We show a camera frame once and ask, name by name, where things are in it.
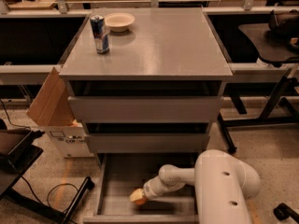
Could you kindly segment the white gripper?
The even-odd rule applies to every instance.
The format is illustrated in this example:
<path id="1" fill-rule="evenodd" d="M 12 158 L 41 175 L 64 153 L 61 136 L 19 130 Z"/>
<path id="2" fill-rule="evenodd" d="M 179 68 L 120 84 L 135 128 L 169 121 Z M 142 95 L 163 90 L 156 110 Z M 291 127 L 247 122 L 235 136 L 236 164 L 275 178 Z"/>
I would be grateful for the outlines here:
<path id="1" fill-rule="evenodd" d="M 160 196 L 163 196 L 165 193 L 171 192 L 173 186 L 165 184 L 159 176 L 147 181 L 143 189 L 136 189 L 130 195 L 130 202 L 146 197 L 148 200 L 156 199 Z"/>

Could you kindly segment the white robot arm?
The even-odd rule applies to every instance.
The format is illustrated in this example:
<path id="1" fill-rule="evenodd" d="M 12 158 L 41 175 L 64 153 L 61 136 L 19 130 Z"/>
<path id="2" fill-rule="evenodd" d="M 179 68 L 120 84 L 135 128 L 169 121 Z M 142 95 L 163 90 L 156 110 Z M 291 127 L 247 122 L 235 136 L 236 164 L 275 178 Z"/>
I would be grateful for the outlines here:
<path id="1" fill-rule="evenodd" d="M 250 165 L 217 149 L 200 154 L 193 168 L 162 166 L 133 191 L 130 202 L 142 205 L 186 185 L 195 189 L 200 224 L 251 224 L 246 200 L 258 195 L 261 178 Z"/>

